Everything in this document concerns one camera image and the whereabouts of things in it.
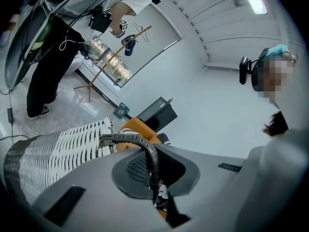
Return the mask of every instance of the sneaker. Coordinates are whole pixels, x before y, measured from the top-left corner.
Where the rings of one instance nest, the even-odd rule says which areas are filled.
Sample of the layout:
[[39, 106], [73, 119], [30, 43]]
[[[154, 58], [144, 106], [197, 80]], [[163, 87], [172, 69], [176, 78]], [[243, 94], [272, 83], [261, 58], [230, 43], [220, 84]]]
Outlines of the sneaker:
[[136, 34], [132, 34], [132, 35], [129, 35], [127, 37], [125, 37], [122, 41], [121, 41], [121, 44], [122, 45], [125, 45], [127, 42], [129, 42], [130, 40], [132, 40], [134, 37], [135, 37]]
[[50, 110], [48, 109], [48, 107], [47, 107], [47, 106], [44, 106], [44, 107], [43, 107], [43, 111], [42, 111], [38, 116], [29, 117], [29, 116], [27, 115], [27, 117], [28, 117], [29, 120], [35, 120], [35, 119], [37, 119], [37, 118], [44, 118], [44, 117], [46, 117], [46, 116], [48, 115], [49, 112], [50, 112]]

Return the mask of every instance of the dark hair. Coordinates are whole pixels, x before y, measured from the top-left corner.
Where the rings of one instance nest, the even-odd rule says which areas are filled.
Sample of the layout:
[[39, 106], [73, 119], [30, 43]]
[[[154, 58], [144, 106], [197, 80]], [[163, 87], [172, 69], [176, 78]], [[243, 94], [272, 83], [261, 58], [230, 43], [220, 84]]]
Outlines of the dark hair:
[[277, 112], [272, 116], [270, 125], [265, 125], [263, 132], [268, 136], [274, 137], [285, 133], [288, 129], [288, 125], [285, 122], [282, 112]]
[[259, 60], [255, 64], [252, 74], [251, 82], [255, 91], [263, 91], [263, 60], [268, 53], [269, 48], [265, 48], [259, 56]]

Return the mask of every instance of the black device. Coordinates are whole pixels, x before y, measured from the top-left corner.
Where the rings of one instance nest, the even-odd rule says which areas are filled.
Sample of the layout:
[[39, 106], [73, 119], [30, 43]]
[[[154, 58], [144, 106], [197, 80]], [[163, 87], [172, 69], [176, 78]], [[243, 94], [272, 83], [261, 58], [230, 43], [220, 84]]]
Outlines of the black device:
[[252, 61], [248, 57], [242, 57], [239, 64], [239, 82], [244, 85], [247, 82], [248, 74], [252, 74], [252, 64], [257, 62], [258, 59]]
[[111, 13], [103, 11], [102, 7], [95, 9], [89, 27], [93, 30], [105, 33], [112, 22], [111, 15]]
[[144, 122], [155, 132], [159, 132], [165, 126], [174, 121], [177, 117], [178, 116], [173, 110], [171, 104], [160, 97], [145, 111], [138, 115], [137, 118]]
[[252, 61], [249, 60], [248, 57], [242, 57], [240, 64], [239, 64], [239, 82], [244, 85], [247, 82], [248, 74], [252, 74], [252, 64], [262, 60], [268, 53], [269, 48], [265, 48], [262, 53], [260, 54], [259, 58]]
[[114, 81], [114, 85], [117, 85], [118, 83], [120, 83], [122, 80], [122, 78], [118, 77], [116, 81]]
[[127, 29], [127, 22], [125, 20], [122, 20], [119, 24], [119, 27], [122, 32], [124, 32]]
[[14, 117], [13, 117], [13, 110], [11, 107], [8, 108], [8, 120], [10, 123], [13, 123]]

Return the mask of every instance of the black vent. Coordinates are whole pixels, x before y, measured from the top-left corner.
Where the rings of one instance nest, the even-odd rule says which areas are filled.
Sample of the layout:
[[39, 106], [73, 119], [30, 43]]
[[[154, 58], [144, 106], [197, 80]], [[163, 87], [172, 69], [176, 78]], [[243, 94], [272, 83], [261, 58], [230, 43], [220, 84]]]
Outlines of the black vent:
[[234, 165], [230, 165], [230, 164], [226, 164], [226, 163], [219, 164], [218, 168], [223, 168], [223, 169], [233, 171], [233, 172], [236, 172], [236, 173], [239, 173], [240, 170], [241, 170], [241, 167], [239, 167], [239, 166], [234, 166]]
[[245, 0], [233, 0], [233, 3], [236, 8], [246, 6]]
[[54, 224], [62, 226], [85, 191], [86, 189], [82, 187], [71, 187], [44, 217]]
[[138, 183], [149, 187], [150, 184], [150, 172], [147, 169], [146, 154], [142, 154], [139, 157], [132, 160], [126, 167], [128, 176], [137, 181]]
[[160, 159], [160, 177], [169, 187], [178, 181], [185, 173], [185, 166], [172, 157], [158, 150]]

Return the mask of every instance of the mesh panel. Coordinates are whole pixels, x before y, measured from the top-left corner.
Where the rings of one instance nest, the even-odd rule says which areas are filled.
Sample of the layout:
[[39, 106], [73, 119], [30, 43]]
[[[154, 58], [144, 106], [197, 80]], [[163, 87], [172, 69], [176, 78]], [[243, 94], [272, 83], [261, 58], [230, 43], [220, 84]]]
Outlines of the mesh panel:
[[108, 146], [99, 147], [99, 135], [110, 134], [111, 128], [110, 119], [105, 118], [17, 142], [6, 154], [3, 167], [10, 193], [33, 204], [43, 191], [79, 165], [111, 154]]
[[164, 184], [169, 187], [184, 175], [185, 167], [160, 150], [158, 150], [158, 154], [160, 159], [160, 177]]
[[[178, 181], [185, 173], [185, 167], [180, 162], [158, 150], [160, 159], [160, 177], [169, 187]], [[150, 171], [147, 169], [146, 154], [132, 160], [126, 167], [128, 176], [138, 183], [149, 187]]]
[[132, 160], [126, 167], [128, 176], [137, 181], [138, 183], [149, 187], [150, 172], [147, 169], [146, 154], [142, 154], [139, 157]]

